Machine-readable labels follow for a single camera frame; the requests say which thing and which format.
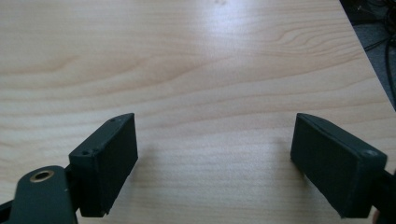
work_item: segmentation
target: wooden table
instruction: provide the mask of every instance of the wooden table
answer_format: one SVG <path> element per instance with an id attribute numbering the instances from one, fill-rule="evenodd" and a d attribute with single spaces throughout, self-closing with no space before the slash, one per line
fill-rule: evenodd
<path id="1" fill-rule="evenodd" d="M 290 162 L 297 112 L 396 168 L 394 110 L 337 0 L 1 1 L 0 92 L 2 203 L 135 112 L 134 171 L 79 223 L 371 223 Z"/>

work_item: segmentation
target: black cable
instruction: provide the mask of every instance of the black cable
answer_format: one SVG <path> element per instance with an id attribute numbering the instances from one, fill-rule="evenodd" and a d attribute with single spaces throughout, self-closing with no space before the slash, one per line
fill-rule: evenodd
<path id="1" fill-rule="evenodd" d="M 390 7 L 384 19 L 385 29 L 390 35 L 396 33 L 396 24 L 394 19 L 395 17 L 396 17 L 396 7 Z"/>
<path id="2" fill-rule="evenodd" d="M 373 24 L 373 23 L 377 23 L 377 22 L 384 22 L 384 20 L 382 19 L 378 19 L 378 20 L 373 20 L 373 21 L 355 21 L 352 24 L 352 26 L 360 26 L 360 25 L 365 25 L 365 24 Z"/>
<path id="3" fill-rule="evenodd" d="M 364 47 L 364 51 L 368 52 L 372 49 L 375 49 L 376 47 L 380 46 L 382 43 L 386 42 L 387 40 L 389 40 L 389 37 L 382 39 L 380 41 L 377 41 L 374 44 L 371 44 L 369 46 L 366 46 L 366 47 Z"/>
<path id="4" fill-rule="evenodd" d="M 390 92 L 392 94 L 393 104 L 396 106 L 396 90 L 393 81 L 393 75 L 390 69 L 390 59 L 389 59 L 390 46 L 394 44 L 396 44 L 396 35 L 390 38 L 387 42 L 387 45 L 385 46 L 385 68 L 387 70 L 388 83 L 390 85 Z"/>
<path id="5" fill-rule="evenodd" d="M 384 2 L 384 0 L 382 0 L 382 1 L 380 1 L 380 2 L 382 2 L 382 4 L 374 3 L 374 2 L 372 2 L 372 1 L 370 1 L 370 0 L 367 0 L 367 3 L 368 3 L 368 4 L 370 4 L 370 5 L 372 5 L 372 6 L 375 6 L 375 7 L 385 7 L 385 6 L 387 5 L 387 3 Z"/>

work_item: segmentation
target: light wood tabletop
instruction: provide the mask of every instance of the light wood tabletop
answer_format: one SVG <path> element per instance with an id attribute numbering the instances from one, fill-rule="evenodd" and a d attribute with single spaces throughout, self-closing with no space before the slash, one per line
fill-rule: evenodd
<path id="1" fill-rule="evenodd" d="M 292 164 L 297 112 L 396 168 L 394 110 L 337 0 L 0 2 L 0 203 L 130 112 L 139 160 L 79 223 L 371 223 Z"/>

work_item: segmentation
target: cable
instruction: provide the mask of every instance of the cable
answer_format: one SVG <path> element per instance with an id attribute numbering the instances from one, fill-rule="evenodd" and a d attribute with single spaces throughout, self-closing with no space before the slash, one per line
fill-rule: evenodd
<path id="1" fill-rule="evenodd" d="M 396 7 L 390 7 L 385 15 L 384 25 L 387 32 L 391 35 L 396 33 Z"/>
<path id="2" fill-rule="evenodd" d="M 386 42 L 387 40 L 389 40 L 389 37 L 382 39 L 380 41 L 377 41 L 374 44 L 371 44 L 369 46 L 366 46 L 366 47 L 364 47 L 364 51 L 368 52 L 372 49 L 375 49 L 376 47 L 380 46 L 382 43 Z"/>
<path id="3" fill-rule="evenodd" d="M 393 75 L 390 69 L 390 59 L 389 59 L 390 46 L 394 44 L 396 44 L 396 35 L 390 38 L 387 42 L 387 45 L 385 46 L 385 68 L 387 70 L 388 83 L 390 85 L 390 92 L 392 94 L 393 104 L 396 105 L 396 90 L 395 90 Z"/>
<path id="4" fill-rule="evenodd" d="M 372 5 L 372 6 L 375 6 L 375 7 L 385 7 L 385 6 L 387 5 L 387 3 L 384 2 L 384 0 L 377 1 L 377 2 L 382 2 L 382 4 L 374 3 L 374 2 L 372 2 L 372 1 L 370 1 L 370 0 L 367 0 L 367 3 L 368 3 L 368 4 L 370 4 L 370 5 Z"/>

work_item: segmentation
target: screw hole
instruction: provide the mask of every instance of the screw hole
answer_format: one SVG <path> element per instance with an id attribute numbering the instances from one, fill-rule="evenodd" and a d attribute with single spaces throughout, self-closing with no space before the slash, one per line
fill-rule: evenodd
<path id="1" fill-rule="evenodd" d="M 38 183 L 38 182 L 42 182 L 44 180 L 50 179 L 53 176 L 54 172 L 53 171 L 40 171 L 34 175 L 32 175 L 32 177 L 30 177 L 30 181 L 33 183 Z"/>
<path id="2" fill-rule="evenodd" d="M 366 151 L 363 152 L 363 154 L 365 156 L 371 156 L 371 157 L 377 155 L 377 153 L 375 151 L 372 151 L 372 150 L 366 150 Z"/>

